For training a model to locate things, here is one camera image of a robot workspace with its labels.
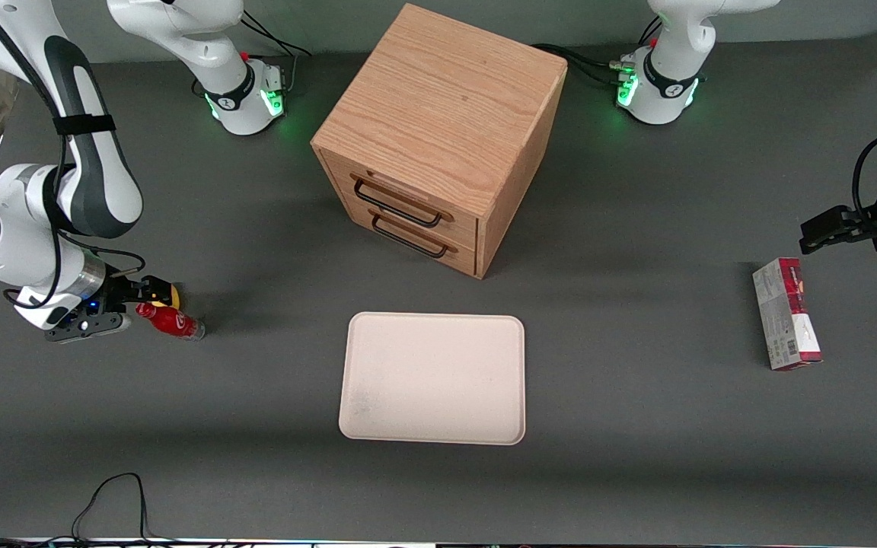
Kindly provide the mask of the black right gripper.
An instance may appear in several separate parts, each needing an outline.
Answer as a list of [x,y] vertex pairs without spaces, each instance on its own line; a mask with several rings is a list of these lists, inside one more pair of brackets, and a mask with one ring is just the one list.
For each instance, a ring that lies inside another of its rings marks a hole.
[[135,305],[136,314],[153,314],[156,307],[177,307],[180,292],[160,278],[108,276],[101,286],[101,313],[125,313]]

